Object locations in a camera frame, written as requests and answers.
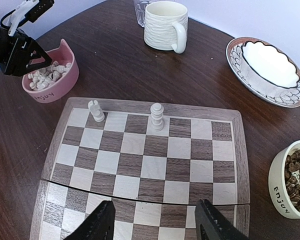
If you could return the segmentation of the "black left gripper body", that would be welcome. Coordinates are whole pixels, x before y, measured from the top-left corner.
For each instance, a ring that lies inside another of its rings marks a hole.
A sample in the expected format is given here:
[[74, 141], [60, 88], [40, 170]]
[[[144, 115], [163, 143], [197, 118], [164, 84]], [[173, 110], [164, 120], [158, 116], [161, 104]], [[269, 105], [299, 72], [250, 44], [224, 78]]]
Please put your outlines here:
[[25, 75], [27, 64], [31, 64], [30, 45], [33, 38], [22, 32], [10, 37], [8, 31], [0, 28], [0, 70], [9, 76]]

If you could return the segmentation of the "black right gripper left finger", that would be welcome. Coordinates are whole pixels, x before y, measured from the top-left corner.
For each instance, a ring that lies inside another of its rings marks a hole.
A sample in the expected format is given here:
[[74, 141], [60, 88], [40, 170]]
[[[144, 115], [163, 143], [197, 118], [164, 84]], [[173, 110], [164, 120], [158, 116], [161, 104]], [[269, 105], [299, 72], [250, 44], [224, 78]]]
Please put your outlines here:
[[65, 240], [113, 240], [114, 227], [114, 203], [104, 200]]

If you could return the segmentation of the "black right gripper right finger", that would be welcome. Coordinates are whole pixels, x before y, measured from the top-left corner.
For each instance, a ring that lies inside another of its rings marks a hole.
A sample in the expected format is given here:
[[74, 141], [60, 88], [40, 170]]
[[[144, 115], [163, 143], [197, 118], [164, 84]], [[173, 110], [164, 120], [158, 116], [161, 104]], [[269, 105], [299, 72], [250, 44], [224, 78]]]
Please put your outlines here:
[[207, 199], [200, 199], [194, 211], [197, 240], [248, 240]]

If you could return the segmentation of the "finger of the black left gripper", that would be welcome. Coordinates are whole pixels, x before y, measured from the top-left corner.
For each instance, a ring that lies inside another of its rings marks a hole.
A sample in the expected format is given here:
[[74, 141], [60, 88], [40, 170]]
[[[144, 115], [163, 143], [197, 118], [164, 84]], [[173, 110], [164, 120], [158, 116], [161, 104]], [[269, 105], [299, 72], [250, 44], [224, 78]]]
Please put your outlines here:
[[42, 69], [42, 68], [46, 68], [48, 66], [50, 66], [52, 64], [51, 61], [44, 61], [44, 62], [37, 62], [37, 63], [29, 63], [25, 66], [25, 72], [24, 74], [28, 74], [30, 72]]
[[35, 66], [50, 66], [52, 64], [52, 58], [35, 40], [32, 40], [30, 44], [30, 63]]

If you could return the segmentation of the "white knight chess piece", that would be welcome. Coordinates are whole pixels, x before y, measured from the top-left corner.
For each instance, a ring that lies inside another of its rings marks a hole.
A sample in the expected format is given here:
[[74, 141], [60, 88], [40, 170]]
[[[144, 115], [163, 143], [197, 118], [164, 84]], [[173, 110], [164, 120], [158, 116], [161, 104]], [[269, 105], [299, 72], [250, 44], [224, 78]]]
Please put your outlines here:
[[105, 114], [96, 99], [89, 101], [87, 106], [96, 122], [102, 122], [105, 119]]

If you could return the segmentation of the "white queen chess piece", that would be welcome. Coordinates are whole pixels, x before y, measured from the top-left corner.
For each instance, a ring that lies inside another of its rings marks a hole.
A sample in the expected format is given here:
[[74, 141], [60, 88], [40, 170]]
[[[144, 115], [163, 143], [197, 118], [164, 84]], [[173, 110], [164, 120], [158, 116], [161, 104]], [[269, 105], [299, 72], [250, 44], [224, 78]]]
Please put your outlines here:
[[161, 131], [164, 127], [164, 107], [162, 104], [156, 102], [150, 107], [151, 122], [155, 131]]

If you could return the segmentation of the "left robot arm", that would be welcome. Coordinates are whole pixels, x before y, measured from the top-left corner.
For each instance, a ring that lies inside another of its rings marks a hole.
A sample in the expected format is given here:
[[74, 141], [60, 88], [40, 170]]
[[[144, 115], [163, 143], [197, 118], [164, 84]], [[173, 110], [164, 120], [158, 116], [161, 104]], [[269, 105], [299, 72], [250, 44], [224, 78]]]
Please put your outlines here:
[[34, 23], [54, 3], [53, 0], [24, 0], [1, 18], [0, 69], [3, 74], [21, 77], [52, 64], [52, 58], [20, 27], [27, 22]]

